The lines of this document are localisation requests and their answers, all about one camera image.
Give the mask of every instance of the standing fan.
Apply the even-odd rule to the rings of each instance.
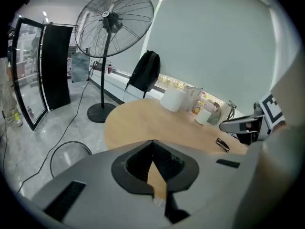
[[[114,105],[104,103],[106,58],[133,46],[148,31],[153,20],[150,0],[91,0],[76,21],[75,39],[79,49],[93,58],[103,58],[101,104],[92,105],[88,118],[104,123]]]

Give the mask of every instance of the glass door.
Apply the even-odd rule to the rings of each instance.
[[[34,130],[47,113],[40,71],[44,25],[19,18],[12,42],[12,77],[22,114]]]

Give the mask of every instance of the black backpack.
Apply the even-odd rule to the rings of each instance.
[[[158,80],[160,73],[160,57],[154,51],[147,51],[139,60],[135,67],[129,81],[126,85],[133,85],[139,90],[144,92],[143,98],[145,98],[146,92],[149,92]]]

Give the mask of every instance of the wooden tabletop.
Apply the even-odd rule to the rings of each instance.
[[[246,146],[218,128],[195,121],[190,112],[171,112],[156,99],[141,99],[116,107],[105,122],[105,142],[108,149],[145,140],[163,140],[203,149],[207,152],[225,152],[216,144],[222,139],[230,153],[245,154]],[[155,196],[166,199],[166,183],[154,163],[148,174],[148,184]]]

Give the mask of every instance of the fan base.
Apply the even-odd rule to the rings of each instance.
[[[101,108],[101,104],[94,104],[87,110],[87,117],[89,120],[95,123],[105,123],[109,113],[115,108],[113,104],[104,104],[104,108]]]

